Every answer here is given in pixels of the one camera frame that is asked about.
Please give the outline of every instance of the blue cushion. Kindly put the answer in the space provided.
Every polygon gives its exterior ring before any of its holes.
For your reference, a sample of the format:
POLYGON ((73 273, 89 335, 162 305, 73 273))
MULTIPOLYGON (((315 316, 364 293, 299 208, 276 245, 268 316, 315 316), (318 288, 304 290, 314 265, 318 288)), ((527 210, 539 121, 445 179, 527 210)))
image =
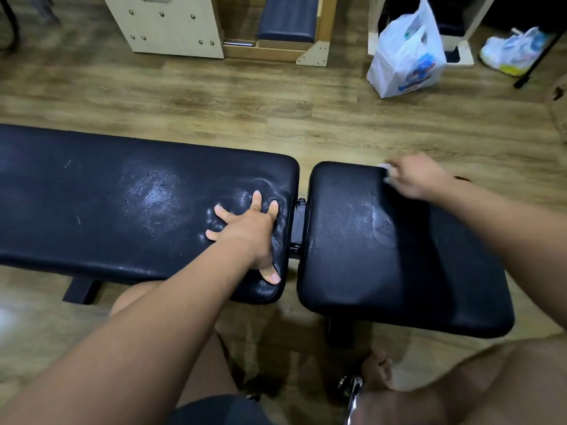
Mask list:
POLYGON ((258 39, 315 42, 319 0, 266 0, 258 39))

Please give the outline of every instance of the black cable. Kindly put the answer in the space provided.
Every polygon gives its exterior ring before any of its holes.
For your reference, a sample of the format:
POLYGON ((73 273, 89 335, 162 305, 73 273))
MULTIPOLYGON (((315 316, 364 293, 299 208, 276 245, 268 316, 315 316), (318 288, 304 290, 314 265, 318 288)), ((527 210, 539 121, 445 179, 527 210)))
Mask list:
POLYGON ((0 4, 2 5, 2 8, 4 9, 4 13, 6 14, 8 20, 10 21, 10 25, 12 27, 11 43, 5 48, 0 48, 0 50, 8 53, 13 53, 16 52, 16 49, 18 49, 18 46, 20 45, 20 26, 18 24, 18 18, 16 18, 14 11, 8 4, 8 0, 0 0, 0 4))

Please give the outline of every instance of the bench frame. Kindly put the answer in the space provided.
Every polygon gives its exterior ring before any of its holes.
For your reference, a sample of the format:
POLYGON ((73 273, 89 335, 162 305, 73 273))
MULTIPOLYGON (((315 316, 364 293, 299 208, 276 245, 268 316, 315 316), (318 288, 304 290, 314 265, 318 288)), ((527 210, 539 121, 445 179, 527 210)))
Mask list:
POLYGON ((315 42, 224 38, 217 3, 264 6, 266 0, 105 0, 134 52, 246 58, 326 67, 337 0, 319 0, 315 42))

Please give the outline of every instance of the bench leg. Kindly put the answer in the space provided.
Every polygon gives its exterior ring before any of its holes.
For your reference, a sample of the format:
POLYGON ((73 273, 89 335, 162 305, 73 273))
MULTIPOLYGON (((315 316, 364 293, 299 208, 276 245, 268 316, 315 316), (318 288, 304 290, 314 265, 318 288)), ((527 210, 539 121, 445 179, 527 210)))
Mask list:
POLYGON ((102 282, 85 277, 75 277, 63 295, 63 301, 75 304, 92 304, 102 282))
POLYGON ((352 349, 354 347, 353 321, 327 316, 325 341, 330 347, 352 349))

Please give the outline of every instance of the black stand leg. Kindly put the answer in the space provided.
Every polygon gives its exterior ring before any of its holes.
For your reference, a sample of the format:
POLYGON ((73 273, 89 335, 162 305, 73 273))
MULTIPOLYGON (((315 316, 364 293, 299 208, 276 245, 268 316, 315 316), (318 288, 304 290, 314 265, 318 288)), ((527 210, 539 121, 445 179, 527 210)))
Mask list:
POLYGON ((325 341, 330 347, 354 347, 353 321, 327 316, 325 341))
POLYGON ((516 89, 520 89, 523 85, 525 85, 528 80, 529 80, 529 75, 535 70, 535 68, 538 66, 538 64, 540 64, 542 62, 542 60, 545 58, 545 56, 549 53, 549 51, 551 50, 552 47, 555 46, 555 43, 557 43, 559 41, 559 39, 561 38, 561 36, 565 33, 565 29, 563 28, 563 30, 559 31, 557 33, 557 35, 553 38, 553 40, 549 43, 549 45, 547 45, 547 47, 545 49, 543 49, 543 52, 540 56, 537 57, 537 59, 535 60, 535 62, 532 64, 532 66, 529 68, 528 71, 526 71, 524 73, 524 75, 518 79, 518 81, 516 83, 514 83, 514 88, 516 89))
POLYGON ((102 282, 98 280, 75 277, 67 288, 63 301, 75 304, 92 304, 101 285, 102 282))

